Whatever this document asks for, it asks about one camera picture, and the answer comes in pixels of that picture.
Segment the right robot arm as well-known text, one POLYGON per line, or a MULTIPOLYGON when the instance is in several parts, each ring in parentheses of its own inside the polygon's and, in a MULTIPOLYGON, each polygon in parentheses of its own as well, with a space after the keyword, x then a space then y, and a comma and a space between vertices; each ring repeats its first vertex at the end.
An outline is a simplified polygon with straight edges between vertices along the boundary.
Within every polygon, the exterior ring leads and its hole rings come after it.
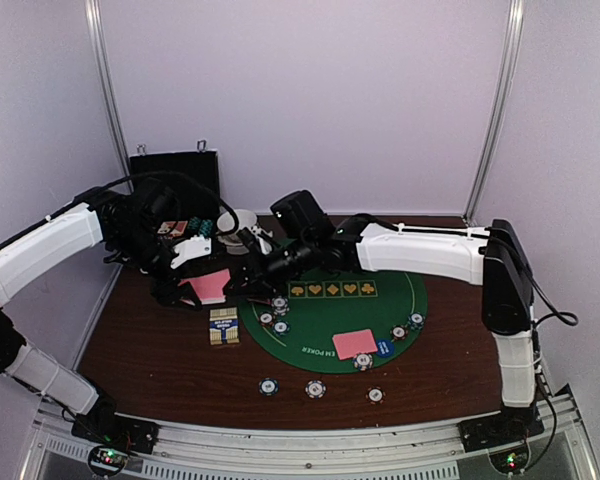
POLYGON ((240 231, 247 260, 225 286, 225 294, 273 297, 288 282, 317 268, 417 273, 479 286, 482 322, 496 342, 502 382, 493 433, 510 442, 530 426, 536 414, 532 273, 508 222, 428 229, 357 214, 339 226, 327 217, 281 224, 290 242, 267 254, 251 232, 240 231))

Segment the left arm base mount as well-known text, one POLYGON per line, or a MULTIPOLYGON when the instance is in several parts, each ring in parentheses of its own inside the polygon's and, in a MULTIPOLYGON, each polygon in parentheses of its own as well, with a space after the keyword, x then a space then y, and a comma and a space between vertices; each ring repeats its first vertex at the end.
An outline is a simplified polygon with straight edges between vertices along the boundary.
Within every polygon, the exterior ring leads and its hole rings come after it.
POLYGON ((71 434, 92 443, 113 447, 124 453, 152 454, 158 439, 159 426, 145 420, 116 417, 113 430, 103 433, 78 419, 71 427, 71 434))

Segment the red playing card deck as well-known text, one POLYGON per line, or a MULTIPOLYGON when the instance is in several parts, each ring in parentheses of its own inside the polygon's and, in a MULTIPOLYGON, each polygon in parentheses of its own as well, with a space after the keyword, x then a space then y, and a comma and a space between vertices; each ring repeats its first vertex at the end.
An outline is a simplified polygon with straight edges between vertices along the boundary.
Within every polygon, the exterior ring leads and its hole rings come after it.
POLYGON ((224 286, 230 280, 230 272, 223 269, 199 277, 183 279, 181 285, 190 285, 202 305, 223 304, 226 302, 224 286))

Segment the blue small blind button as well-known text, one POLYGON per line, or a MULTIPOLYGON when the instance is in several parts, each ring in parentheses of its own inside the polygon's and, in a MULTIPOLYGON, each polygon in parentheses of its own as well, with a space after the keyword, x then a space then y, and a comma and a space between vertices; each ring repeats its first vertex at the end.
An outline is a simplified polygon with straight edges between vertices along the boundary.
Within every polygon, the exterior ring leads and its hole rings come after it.
POLYGON ((379 358, 389 358, 395 353, 395 345, 393 342, 387 339, 379 339, 376 341, 376 352, 375 354, 379 358))

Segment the brown poker chip stack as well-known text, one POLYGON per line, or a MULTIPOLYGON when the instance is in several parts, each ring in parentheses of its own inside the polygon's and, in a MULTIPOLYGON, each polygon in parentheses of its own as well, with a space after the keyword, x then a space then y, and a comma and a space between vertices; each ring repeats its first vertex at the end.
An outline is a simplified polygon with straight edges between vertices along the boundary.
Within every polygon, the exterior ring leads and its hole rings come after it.
POLYGON ((366 393, 366 398, 372 404, 381 404, 385 399, 385 393, 380 387, 371 387, 366 393))

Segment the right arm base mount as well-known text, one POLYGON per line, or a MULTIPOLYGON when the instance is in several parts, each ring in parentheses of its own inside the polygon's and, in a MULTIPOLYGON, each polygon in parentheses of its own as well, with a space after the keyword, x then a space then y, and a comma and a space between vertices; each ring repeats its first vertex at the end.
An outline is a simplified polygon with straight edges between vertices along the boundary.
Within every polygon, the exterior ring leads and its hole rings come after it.
POLYGON ((458 430, 464 451, 469 453, 523 442, 542 434, 545 428, 540 419, 523 420, 500 413, 464 420, 458 424, 458 430))

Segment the blue white poker chip stack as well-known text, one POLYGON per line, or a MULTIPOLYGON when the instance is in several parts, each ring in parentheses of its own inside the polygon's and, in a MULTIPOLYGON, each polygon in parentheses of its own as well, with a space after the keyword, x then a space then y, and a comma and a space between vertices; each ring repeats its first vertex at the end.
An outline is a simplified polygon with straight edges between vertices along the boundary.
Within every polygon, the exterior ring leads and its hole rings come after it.
POLYGON ((305 393, 310 399, 320 399, 326 391, 327 387, 321 380, 311 380, 305 386, 305 393))

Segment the teal poker chip stack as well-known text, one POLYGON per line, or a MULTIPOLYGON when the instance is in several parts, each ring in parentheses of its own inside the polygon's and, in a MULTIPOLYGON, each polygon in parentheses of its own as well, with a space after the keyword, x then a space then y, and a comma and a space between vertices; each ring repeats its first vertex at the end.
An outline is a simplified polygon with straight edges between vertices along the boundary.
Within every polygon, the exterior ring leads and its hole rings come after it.
POLYGON ((264 396, 273 396, 279 392, 279 383, 273 378, 264 378, 259 382, 259 393, 264 396))

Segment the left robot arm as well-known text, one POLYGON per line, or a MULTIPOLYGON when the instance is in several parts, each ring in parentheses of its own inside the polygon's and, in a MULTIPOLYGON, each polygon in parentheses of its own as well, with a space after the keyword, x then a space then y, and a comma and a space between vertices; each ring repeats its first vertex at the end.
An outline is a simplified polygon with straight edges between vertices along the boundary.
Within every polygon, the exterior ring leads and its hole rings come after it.
POLYGON ((103 444, 117 442, 124 433, 122 419, 106 408, 105 393, 35 347, 3 308, 32 281, 98 244, 112 252, 113 261, 129 261, 152 277, 152 294, 160 304, 200 306, 184 279, 185 265, 209 255, 211 241, 196 235, 171 244, 160 235, 178 206, 174 192, 154 179, 128 195, 93 188, 0 244, 0 374, 85 415, 86 429, 103 444))

